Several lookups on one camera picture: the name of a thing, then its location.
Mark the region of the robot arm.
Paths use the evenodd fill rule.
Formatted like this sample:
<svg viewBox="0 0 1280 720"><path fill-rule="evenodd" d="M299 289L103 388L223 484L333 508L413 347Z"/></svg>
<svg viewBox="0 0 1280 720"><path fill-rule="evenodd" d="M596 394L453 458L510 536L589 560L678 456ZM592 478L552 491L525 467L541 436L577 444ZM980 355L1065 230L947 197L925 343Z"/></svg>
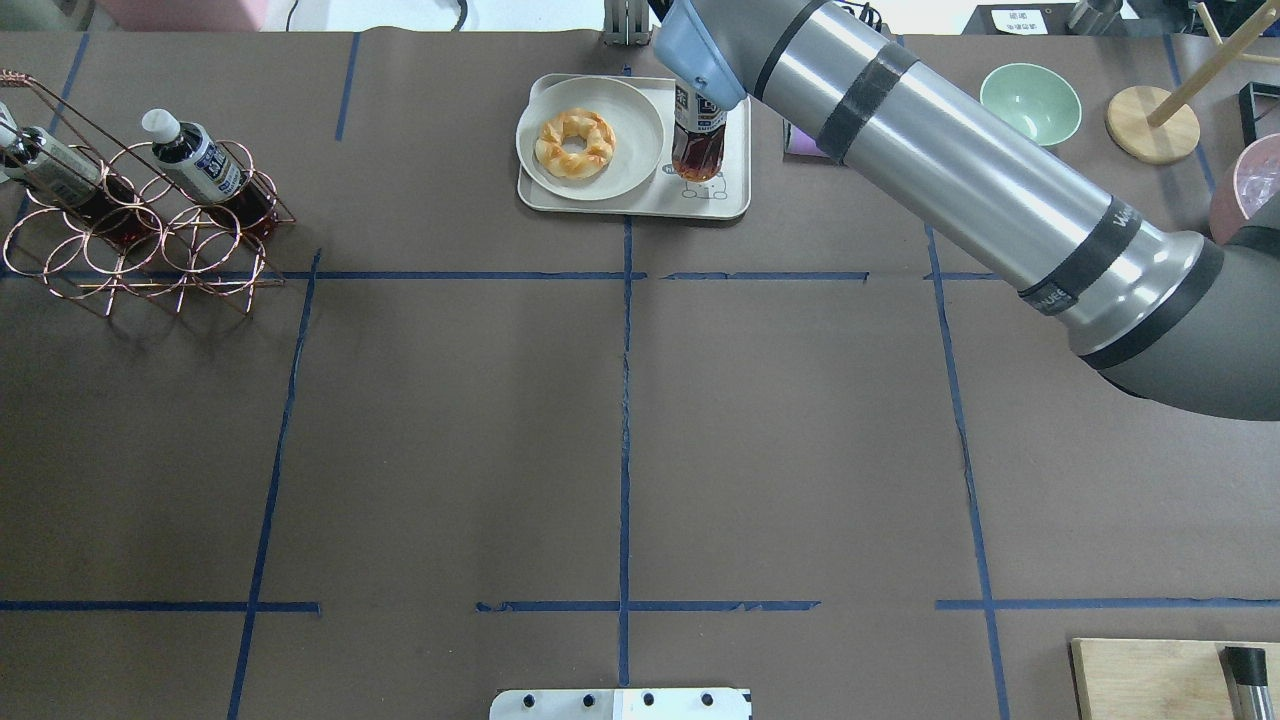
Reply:
<svg viewBox="0 0 1280 720"><path fill-rule="evenodd" d="M1166 232L835 1L672 1L655 54L723 109L756 97L1068 328L1137 397L1274 421L1277 223Z"/></svg>

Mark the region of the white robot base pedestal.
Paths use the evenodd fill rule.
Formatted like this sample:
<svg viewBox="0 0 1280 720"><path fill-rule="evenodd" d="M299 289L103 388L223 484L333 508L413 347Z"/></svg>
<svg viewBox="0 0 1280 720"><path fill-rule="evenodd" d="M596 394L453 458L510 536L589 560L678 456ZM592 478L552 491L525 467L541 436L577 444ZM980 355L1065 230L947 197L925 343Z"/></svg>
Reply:
<svg viewBox="0 0 1280 720"><path fill-rule="evenodd" d="M753 719L749 691L730 687L512 689L490 719Z"/></svg>

